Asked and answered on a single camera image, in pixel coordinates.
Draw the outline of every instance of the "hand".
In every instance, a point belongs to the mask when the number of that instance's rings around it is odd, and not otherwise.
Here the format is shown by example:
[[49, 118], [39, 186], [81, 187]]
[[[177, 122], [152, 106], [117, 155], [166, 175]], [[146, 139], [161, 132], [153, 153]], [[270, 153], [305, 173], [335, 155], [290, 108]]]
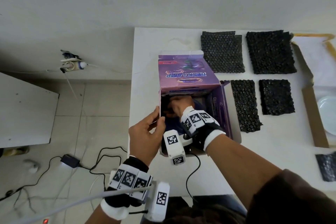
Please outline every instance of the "hand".
[[128, 129], [129, 154], [140, 159], [148, 167], [156, 156], [166, 129], [165, 117], [159, 118], [159, 107]]
[[173, 108], [174, 113], [166, 114], [167, 117], [182, 117], [183, 111], [188, 107], [192, 106], [195, 108], [195, 103], [191, 96], [174, 96], [170, 98], [170, 103], [168, 104], [168, 108]]

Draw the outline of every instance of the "white plate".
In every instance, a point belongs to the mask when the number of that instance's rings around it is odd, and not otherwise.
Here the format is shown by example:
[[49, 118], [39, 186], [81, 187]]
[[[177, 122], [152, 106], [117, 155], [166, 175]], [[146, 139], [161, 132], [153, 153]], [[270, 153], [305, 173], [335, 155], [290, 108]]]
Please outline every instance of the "white plate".
[[322, 97], [317, 102], [324, 129], [336, 136], [336, 97]]

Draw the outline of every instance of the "right hand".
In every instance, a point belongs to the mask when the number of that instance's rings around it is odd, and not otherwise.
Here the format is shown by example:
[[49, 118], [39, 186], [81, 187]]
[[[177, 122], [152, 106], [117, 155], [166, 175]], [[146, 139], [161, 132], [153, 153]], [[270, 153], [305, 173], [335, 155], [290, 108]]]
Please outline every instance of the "right hand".
[[172, 108], [174, 113], [166, 114], [167, 117], [182, 117], [183, 111], [188, 107], [192, 106], [195, 108], [195, 103], [191, 96], [174, 96], [170, 98], [170, 103], [168, 104], [168, 108]]

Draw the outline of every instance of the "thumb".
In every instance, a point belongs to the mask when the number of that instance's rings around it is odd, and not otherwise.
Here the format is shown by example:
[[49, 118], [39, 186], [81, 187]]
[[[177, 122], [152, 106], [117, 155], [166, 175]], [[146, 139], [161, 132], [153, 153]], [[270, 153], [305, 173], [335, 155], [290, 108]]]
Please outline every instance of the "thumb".
[[153, 135], [157, 138], [161, 139], [163, 136], [163, 133], [165, 132], [165, 129], [166, 129], [165, 119], [166, 117], [162, 116], [157, 120], [156, 129], [153, 133]]

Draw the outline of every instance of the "cardboard box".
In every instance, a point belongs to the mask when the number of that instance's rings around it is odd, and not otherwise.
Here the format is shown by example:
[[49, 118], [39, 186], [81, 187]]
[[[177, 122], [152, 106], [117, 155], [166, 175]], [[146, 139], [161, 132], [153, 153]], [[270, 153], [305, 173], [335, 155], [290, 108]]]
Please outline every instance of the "cardboard box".
[[[162, 52], [159, 55], [160, 114], [166, 110], [169, 99], [175, 95], [191, 95], [198, 108], [214, 117], [226, 135], [241, 143], [241, 133], [230, 81], [220, 83], [203, 59], [202, 51]], [[191, 152], [202, 155], [204, 151], [191, 148]], [[167, 154], [164, 141], [160, 153]]]
[[336, 136], [329, 134], [324, 130], [317, 101], [325, 95], [335, 94], [336, 89], [329, 87], [314, 86], [314, 74], [309, 68], [304, 55], [301, 52], [299, 45], [295, 42], [296, 36], [304, 37], [324, 37], [326, 40], [323, 42], [325, 50], [336, 59], [336, 51], [330, 43], [334, 39], [332, 34], [294, 34], [292, 38], [292, 47], [300, 64], [301, 70], [307, 79], [306, 86], [302, 89], [303, 100], [306, 107], [309, 125], [316, 147], [322, 148], [335, 148]]

